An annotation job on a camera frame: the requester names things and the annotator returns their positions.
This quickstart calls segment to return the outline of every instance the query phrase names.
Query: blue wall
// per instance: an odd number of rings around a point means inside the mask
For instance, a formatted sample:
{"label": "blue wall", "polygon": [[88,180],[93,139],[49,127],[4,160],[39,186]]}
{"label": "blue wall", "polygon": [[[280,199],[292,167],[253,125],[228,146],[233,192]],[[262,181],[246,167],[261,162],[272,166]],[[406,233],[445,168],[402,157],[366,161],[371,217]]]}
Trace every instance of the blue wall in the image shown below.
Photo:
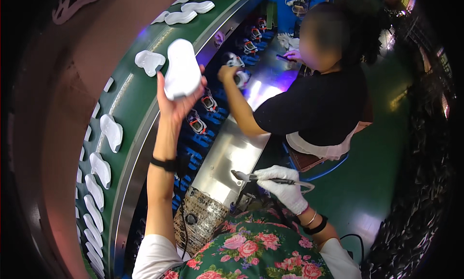
{"label": "blue wall", "polygon": [[[313,0],[310,3],[310,7],[314,4],[324,2],[325,0]],[[293,26],[297,17],[293,14],[291,7],[285,4],[285,0],[276,0],[277,2],[277,29],[279,32],[289,32],[293,33]]]}

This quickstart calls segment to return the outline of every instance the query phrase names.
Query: bracelet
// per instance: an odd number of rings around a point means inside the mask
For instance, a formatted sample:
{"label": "bracelet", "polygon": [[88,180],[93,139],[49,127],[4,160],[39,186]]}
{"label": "bracelet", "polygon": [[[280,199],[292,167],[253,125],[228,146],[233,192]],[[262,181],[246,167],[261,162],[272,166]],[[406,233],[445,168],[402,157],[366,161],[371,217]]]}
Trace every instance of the bracelet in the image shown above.
{"label": "bracelet", "polygon": [[314,219],[316,218],[316,215],[317,215],[317,211],[315,210],[315,211],[314,211],[314,216],[313,216],[313,218],[310,220],[310,222],[307,223],[307,224],[305,224],[304,226],[302,225],[302,227],[306,228],[306,226],[309,226],[309,224],[312,223],[312,222],[314,221]]}
{"label": "bracelet", "polygon": [[163,168],[166,172],[176,172],[178,178],[183,178],[185,176],[189,162],[190,156],[188,155],[177,156],[175,160],[165,161],[152,157],[150,161],[151,164]]}
{"label": "bracelet", "polygon": [[314,234],[317,234],[318,232],[322,231],[325,228],[325,226],[327,225],[328,218],[326,216],[324,216],[323,214],[321,215],[321,217],[322,217],[322,222],[321,222],[320,225],[318,225],[314,229],[304,228],[303,229],[304,233],[307,234],[307,235],[314,235]]}

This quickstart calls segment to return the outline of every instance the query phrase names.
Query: green floral fabric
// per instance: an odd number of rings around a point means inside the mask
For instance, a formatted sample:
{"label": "green floral fabric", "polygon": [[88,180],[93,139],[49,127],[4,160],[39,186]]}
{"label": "green floral fabric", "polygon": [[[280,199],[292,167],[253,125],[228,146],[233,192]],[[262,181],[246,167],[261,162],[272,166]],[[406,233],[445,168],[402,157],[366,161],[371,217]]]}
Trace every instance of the green floral fabric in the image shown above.
{"label": "green floral fabric", "polygon": [[[283,209],[287,216],[290,212]],[[333,278],[316,244],[281,224],[274,209],[227,217],[221,232],[192,259],[168,270],[165,279]]]}

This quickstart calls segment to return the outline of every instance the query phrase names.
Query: white apron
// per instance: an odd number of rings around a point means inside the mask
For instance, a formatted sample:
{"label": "white apron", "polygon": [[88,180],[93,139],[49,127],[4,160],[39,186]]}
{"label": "white apron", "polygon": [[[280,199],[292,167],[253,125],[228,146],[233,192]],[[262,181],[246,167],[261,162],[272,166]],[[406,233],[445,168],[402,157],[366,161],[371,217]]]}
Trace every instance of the white apron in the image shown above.
{"label": "white apron", "polygon": [[287,134],[286,138],[290,147],[300,153],[312,154],[319,158],[326,158],[328,160],[339,160],[343,154],[349,151],[351,137],[355,133],[357,127],[358,125],[356,125],[345,140],[338,145],[316,146],[306,142],[302,137],[300,137],[298,132]]}

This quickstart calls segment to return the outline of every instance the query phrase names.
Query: hand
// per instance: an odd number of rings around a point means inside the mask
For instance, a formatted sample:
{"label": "hand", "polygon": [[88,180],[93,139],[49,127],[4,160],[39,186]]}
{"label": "hand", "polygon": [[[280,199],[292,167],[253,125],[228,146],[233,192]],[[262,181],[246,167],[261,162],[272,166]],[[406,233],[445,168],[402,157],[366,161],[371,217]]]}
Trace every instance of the hand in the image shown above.
{"label": "hand", "polygon": [[226,79],[233,79],[233,76],[235,73],[240,69],[239,66],[222,66],[219,69],[219,72],[217,73],[217,79],[221,82],[224,83],[224,80]]}
{"label": "hand", "polygon": [[287,57],[288,59],[295,60],[299,63],[304,64],[303,60],[301,59],[301,54],[298,50],[291,50],[286,52],[283,56]]}
{"label": "hand", "polygon": [[[205,72],[205,67],[200,65],[201,73]],[[182,99],[170,101],[167,99],[164,92],[164,77],[161,72],[157,73],[158,78],[158,91],[156,97],[158,99],[159,111],[161,112],[161,119],[169,122],[172,127],[180,127],[185,116],[189,113],[190,109],[203,96],[206,87],[205,76],[201,77],[201,83],[198,89],[190,96],[185,96]]]}
{"label": "hand", "polygon": [[301,195],[299,185],[279,184],[269,180],[271,178],[282,178],[299,181],[298,171],[274,165],[257,170],[254,174],[258,177],[258,185],[273,193],[294,214],[301,214],[308,208],[308,202]]}

